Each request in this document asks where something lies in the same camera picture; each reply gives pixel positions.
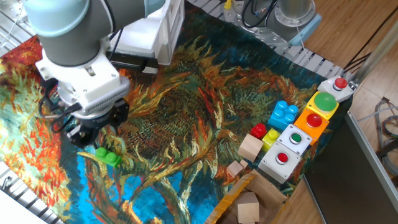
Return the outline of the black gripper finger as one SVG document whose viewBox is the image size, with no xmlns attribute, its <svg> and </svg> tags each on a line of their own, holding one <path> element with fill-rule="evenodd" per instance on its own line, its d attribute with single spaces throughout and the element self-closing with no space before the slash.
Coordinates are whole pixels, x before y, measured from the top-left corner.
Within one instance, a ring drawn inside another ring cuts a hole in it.
<svg viewBox="0 0 398 224">
<path fill-rule="evenodd" d="M 86 126 L 78 125 L 67 129 L 67 139 L 75 146 L 84 149 L 95 141 L 95 130 Z"/>
<path fill-rule="evenodd" d="M 129 113 L 129 105 L 123 98 L 121 98 L 115 102 L 114 109 L 115 113 L 112 117 L 111 125 L 112 127 L 117 128 L 127 120 Z"/>
</svg>

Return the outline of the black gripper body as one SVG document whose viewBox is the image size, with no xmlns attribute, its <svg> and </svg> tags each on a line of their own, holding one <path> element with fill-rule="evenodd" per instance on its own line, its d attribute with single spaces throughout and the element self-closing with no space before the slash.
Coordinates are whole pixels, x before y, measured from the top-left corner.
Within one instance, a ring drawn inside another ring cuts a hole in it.
<svg viewBox="0 0 398 224">
<path fill-rule="evenodd" d="M 98 135 L 101 128 L 112 123 L 115 112 L 108 112 L 100 117 L 80 120 L 79 137 L 91 139 Z"/>
</svg>

